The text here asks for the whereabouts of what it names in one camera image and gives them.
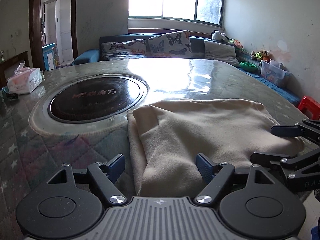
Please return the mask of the red plastic stool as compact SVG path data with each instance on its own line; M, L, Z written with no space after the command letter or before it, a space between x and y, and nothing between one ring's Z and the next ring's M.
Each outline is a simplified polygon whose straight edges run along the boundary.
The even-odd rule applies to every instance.
M306 115L307 112L311 114L312 120L319 120L320 104L310 96L303 96L298 105L298 109Z

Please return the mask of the beige cloth garment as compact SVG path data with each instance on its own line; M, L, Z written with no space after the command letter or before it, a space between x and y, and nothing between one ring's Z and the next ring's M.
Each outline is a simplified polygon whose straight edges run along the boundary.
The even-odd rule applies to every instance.
M162 100L127 112L136 193L195 197L205 187L196 156L248 168L254 152L295 156L300 138L272 135L277 121L261 103L242 99Z

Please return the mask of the blue white cabinet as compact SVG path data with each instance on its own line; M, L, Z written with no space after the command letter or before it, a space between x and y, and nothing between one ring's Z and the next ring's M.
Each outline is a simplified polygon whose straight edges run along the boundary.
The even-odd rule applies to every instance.
M43 61L45 70L52 70L55 69L55 59L54 59L54 48L55 43L50 43L42 47L43 53Z

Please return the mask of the black round induction cooktop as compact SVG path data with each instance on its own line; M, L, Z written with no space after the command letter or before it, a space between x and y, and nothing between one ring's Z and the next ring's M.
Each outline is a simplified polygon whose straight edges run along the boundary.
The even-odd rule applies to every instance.
M148 94L148 84L128 75L95 75L63 87L49 100L51 118L66 124L86 124L123 113Z

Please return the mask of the colourful plush toys pile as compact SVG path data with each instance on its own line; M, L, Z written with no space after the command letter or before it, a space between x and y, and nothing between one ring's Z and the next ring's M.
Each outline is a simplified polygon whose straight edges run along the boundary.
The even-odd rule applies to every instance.
M270 52L266 50L260 50L258 52L252 51L251 59L259 62L261 61L270 62Z

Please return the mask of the butterfly pillow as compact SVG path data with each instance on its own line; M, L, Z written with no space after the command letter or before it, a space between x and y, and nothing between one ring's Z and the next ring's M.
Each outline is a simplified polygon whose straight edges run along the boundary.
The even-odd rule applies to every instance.
M144 39L126 42L105 42L101 46L103 61L143 59L147 57L147 44Z
M148 39L151 57L192 59L189 30L153 36Z

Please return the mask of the tissue box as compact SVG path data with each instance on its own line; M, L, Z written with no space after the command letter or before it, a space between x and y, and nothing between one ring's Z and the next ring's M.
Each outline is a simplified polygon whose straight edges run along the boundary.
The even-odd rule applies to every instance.
M43 71L40 68L30 68L25 66L23 61L14 71L14 75L7 80L9 93L18 95L33 92L44 80Z

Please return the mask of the green bowl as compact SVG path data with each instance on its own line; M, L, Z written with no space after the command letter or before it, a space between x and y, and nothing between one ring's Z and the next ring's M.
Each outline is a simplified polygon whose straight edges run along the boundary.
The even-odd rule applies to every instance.
M240 62L240 67L246 72L255 72L258 69L255 64L245 61Z

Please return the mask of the blue corner sofa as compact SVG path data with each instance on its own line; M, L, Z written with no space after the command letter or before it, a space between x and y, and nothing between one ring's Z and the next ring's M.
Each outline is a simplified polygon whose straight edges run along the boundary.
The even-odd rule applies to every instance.
M300 98L287 89L291 73L280 62L257 61L254 55L249 56L235 42L191 36L187 30L166 34L103 36L99 39L98 49L85 51L73 64L147 57L222 61L262 82L293 105L300 103Z

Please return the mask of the window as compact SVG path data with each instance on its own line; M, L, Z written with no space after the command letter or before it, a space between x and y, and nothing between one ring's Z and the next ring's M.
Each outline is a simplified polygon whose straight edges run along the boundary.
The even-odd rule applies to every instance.
M129 0L129 17L165 18L220 25L222 8L223 0Z

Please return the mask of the clear plastic storage box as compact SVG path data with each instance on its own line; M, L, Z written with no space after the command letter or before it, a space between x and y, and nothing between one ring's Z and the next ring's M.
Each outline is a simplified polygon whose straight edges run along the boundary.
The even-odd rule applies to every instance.
M287 86L291 73L266 61L261 61L260 76L272 84L284 88Z

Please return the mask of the brown door frame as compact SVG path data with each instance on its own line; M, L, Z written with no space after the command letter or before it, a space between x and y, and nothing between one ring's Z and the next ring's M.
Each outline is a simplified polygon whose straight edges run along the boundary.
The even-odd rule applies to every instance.
M29 41L30 53L34 67L46 70L43 62L41 31L40 31L41 0L29 0ZM76 0L71 0L71 38L73 56L77 58L78 44L76 35Z

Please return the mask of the butterfly pillow right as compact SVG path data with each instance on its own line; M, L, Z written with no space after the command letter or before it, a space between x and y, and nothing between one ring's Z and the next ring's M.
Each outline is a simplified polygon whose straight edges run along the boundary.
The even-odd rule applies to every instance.
M148 39L151 57L192 59L189 30L153 36Z

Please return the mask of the panda plush toy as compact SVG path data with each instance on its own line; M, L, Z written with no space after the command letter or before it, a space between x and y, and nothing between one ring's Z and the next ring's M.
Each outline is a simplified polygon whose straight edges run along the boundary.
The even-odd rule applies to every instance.
M218 30L212 31L211 37L214 41L229 42L229 38L225 35L225 33L221 33Z

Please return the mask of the grey cushion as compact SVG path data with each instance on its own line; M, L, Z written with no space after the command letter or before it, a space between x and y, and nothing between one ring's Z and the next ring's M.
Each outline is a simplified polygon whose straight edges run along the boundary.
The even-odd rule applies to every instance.
M204 48L205 59L222 61L233 67L240 67L235 48L233 46L205 40Z

